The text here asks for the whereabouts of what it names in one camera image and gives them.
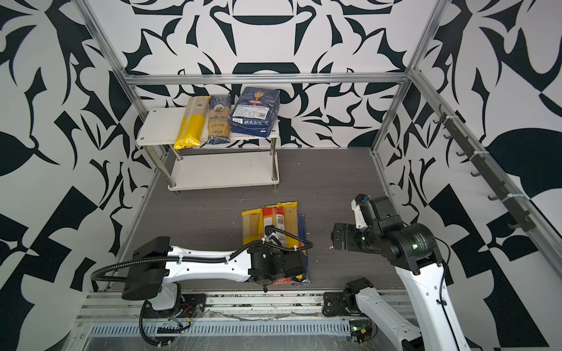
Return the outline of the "yellow spaghetti pack barcode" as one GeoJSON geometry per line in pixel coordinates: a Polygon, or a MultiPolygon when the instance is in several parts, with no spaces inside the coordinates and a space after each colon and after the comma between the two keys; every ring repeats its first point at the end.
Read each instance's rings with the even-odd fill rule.
{"type": "Polygon", "coordinates": [[[190,149],[202,144],[201,136],[209,111],[209,100],[210,96],[190,98],[174,143],[175,150],[190,149]]]}

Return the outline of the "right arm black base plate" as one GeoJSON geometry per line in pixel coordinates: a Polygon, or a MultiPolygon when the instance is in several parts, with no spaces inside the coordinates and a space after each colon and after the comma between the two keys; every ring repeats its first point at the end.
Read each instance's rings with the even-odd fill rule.
{"type": "Polygon", "coordinates": [[[346,290],[343,292],[325,292],[323,294],[322,314],[325,317],[361,316],[355,296],[346,290]]]}

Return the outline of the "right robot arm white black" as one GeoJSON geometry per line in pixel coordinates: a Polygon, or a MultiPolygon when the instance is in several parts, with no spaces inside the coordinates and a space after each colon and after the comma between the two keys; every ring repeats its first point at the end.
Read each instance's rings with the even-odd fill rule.
{"type": "Polygon", "coordinates": [[[405,225],[386,196],[359,194],[351,208],[355,222],[335,224],[333,247],[387,259],[404,284],[417,323],[406,320],[365,278],[346,285],[344,311],[368,317],[397,350],[469,350],[445,285],[448,264],[430,229],[405,225]]]}

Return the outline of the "red spaghetti pack white label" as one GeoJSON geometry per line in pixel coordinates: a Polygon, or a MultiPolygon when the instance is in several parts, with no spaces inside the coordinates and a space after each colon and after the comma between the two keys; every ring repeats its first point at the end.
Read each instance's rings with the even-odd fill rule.
{"type": "MultiPolygon", "coordinates": [[[[268,207],[262,209],[263,213],[263,232],[265,233],[265,229],[268,226],[274,226],[280,230],[285,229],[285,211],[284,207],[268,207]]],[[[287,241],[285,234],[277,232],[275,234],[278,241],[283,247],[286,247],[287,241]]]]}

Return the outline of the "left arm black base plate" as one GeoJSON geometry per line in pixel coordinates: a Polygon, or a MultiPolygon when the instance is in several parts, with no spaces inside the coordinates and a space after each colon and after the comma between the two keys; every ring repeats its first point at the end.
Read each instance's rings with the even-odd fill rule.
{"type": "Polygon", "coordinates": [[[207,295],[204,293],[183,293],[178,299],[177,306],[171,310],[156,311],[149,302],[144,304],[144,318],[167,318],[171,317],[174,312],[176,318],[195,317],[200,312],[204,312],[206,308],[207,295]]]}

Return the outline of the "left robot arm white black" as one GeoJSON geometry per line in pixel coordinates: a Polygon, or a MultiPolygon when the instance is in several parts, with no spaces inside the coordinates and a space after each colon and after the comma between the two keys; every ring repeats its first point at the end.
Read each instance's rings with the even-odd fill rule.
{"type": "Polygon", "coordinates": [[[170,238],[161,236],[134,251],[132,259],[121,297],[149,301],[158,312],[179,306],[184,281],[222,279],[267,288],[279,279],[307,272],[303,248],[282,248],[265,240],[230,252],[214,252],[171,246],[170,238]]]}

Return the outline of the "dark blue clear spaghetti pack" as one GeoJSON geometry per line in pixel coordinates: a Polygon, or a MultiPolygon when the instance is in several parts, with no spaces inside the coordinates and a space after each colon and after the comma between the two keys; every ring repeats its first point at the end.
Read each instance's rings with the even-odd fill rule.
{"type": "Polygon", "coordinates": [[[207,143],[218,145],[230,142],[231,95],[213,95],[209,99],[207,143]]]}

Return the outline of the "dark blue Barilla pasta box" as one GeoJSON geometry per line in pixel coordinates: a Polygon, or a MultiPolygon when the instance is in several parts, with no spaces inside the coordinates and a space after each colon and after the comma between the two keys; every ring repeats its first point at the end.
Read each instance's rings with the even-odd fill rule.
{"type": "Polygon", "coordinates": [[[280,109],[280,91],[246,87],[229,116],[231,132],[269,137],[280,109]]]}

